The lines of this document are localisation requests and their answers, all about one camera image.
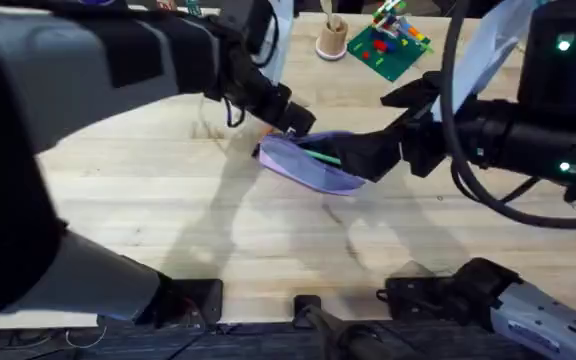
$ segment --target white cable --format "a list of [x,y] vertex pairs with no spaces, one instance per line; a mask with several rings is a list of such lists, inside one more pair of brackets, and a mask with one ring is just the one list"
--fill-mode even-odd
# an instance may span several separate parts
[[70,342],[70,330],[66,330],[66,342],[68,343],[68,345],[70,345],[74,348],[77,348],[77,349],[88,349],[88,348],[91,348],[91,347],[99,344],[99,342],[101,342],[101,340],[106,335],[107,330],[108,330],[108,326],[104,326],[104,331],[99,336],[99,339],[95,340],[95,342],[88,344],[88,345],[75,345],[72,342]]

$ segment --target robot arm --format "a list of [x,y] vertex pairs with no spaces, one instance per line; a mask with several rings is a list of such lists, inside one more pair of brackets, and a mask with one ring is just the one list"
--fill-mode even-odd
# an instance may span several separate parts
[[35,152],[101,119],[191,93],[225,97],[281,131],[307,133],[314,118],[250,58],[261,50],[272,7],[246,4],[262,10],[232,22],[72,4],[0,13],[0,68]]
[[31,14],[0,13],[0,312],[75,311],[156,326],[178,321],[194,289],[69,232],[33,155],[105,117],[188,93],[228,99],[281,131],[306,134],[312,114],[251,60],[275,17],[272,8],[266,0],[238,1],[219,17],[200,19],[42,6]]
[[576,311],[486,259],[472,259],[451,277],[388,279],[377,297],[393,319],[474,323],[549,359],[576,360]]
[[[549,180],[566,187],[564,201],[576,201],[576,3],[547,2],[532,14],[518,101],[512,102],[478,99],[477,93],[502,63],[509,45],[516,41],[514,21],[523,22],[526,16],[501,14],[507,23],[491,24],[487,20],[500,15],[498,9],[493,10],[489,14],[493,16],[487,15],[473,36],[479,47],[469,50],[479,48],[486,53],[489,48],[496,48],[497,41],[503,46],[492,56],[484,56],[483,64],[477,63],[478,58],[469,59],[467,53],[457,67],[464,71],[453,75],[447,69],[455,68],[459,28],[468,6],[465,4],[463,10],[464,2],[468,1],[457,1],[456,9],[462,11],[455,12],[451,21],[442,71],[434,74],[439,76],[426,73],[422,79],[382,98],[384,105],[408,110],[383,130],[327,138],[330,150],[326,155],[340,159],[346,173],[375,182],[401,160],[410,163],[414,175],[428,176],[450,155],[454,182],[466,196],[526,225],[576,229],[576,218],[538,216],[509,207],[508,201],[494,198],[468,166],[472,163],[484,169],[522,173],[532,177],[528,184]],[[525,9],[524,6],[532,11],[534,2],[506,0],[498,8]],[[494,35],[500,26],[508,32]],[[482,39],[489,42],[482,45]],[[467,66],[473,62],[476,67]],[[438,95],[443,103],[441,122],[432,111]],[[454,115],[453,108],[458,110]],[[510,198],[529,187],[518,188]]]

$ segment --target gray robot arm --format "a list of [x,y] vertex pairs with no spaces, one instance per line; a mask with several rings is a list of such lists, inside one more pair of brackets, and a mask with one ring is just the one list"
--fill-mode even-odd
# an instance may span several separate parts
[[378,298],[394,319],[476,323],[550,359],[576,360],[576,311],[486,259],[472,259],[451,277],[388,279]]
[[173,16],[0,13],[0,64],[39,152],[104,118],[214,86],[219,42]]

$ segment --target green led light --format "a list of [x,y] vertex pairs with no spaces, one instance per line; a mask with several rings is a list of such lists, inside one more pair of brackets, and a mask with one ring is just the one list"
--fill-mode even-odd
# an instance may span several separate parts
[[572,47],[573,41],[575,41],[575,34],[561,34],[557,36],[557,49],[561,52],[566,52]]
[[570,45],[572,45],[569,41],[561,41],[559,45],[557,45],[557,49],[561,51],[568,51],[570,49]]
[[565,161],[562,162],[561,164],[559,164],[559,170],[564,171],[564,172],[570,170],[570,164],[565,162]]

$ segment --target wooden cup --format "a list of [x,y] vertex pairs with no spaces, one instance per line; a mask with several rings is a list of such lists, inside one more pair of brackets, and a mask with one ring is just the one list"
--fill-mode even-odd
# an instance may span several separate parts
[[317,40],[318,52],[327,55],[328,57],[340,57],[346,51],[346,35],[348,35],[348,23],[344,21],[341,16],[337,14],[332,15],[332,24],[338,25],[336,29],[331,29],[331,24],[326,21],[321,35]]

